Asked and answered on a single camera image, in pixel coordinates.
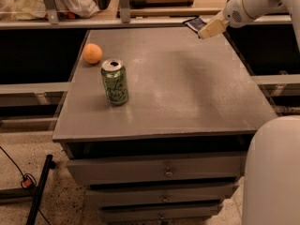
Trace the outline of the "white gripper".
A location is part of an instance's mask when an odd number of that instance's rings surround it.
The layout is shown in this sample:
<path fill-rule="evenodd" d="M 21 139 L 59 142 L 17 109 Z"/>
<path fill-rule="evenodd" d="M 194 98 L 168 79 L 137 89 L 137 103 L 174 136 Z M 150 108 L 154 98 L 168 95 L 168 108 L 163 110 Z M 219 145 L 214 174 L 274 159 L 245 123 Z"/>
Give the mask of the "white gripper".
<path fill-rule="evenodd" d="M 252 22 L 244 9 L 243 0 L 230 0 L 223 12 L 220 11 L 208 22 L 202 18 L 200 21 L 202 28 L 198 31 L 198 36 L 201 39 L 224 33 L 228 25 L 233 28 L 240 28 Z"/>

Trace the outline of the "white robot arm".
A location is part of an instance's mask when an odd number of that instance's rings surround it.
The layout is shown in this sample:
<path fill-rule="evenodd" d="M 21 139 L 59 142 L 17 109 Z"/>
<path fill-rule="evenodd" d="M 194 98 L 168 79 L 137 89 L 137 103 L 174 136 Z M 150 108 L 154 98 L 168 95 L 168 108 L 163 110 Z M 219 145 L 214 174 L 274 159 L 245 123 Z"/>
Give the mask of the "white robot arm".
<path fill-rule="evenodd" d="M 300 46 L 300 0 L 230 0 L 199 32 L 200 38 L 239 28 L 285 9 Z M 242 225 L 300 225 L 300 117 L 263 125 L 247 152 Z"/>

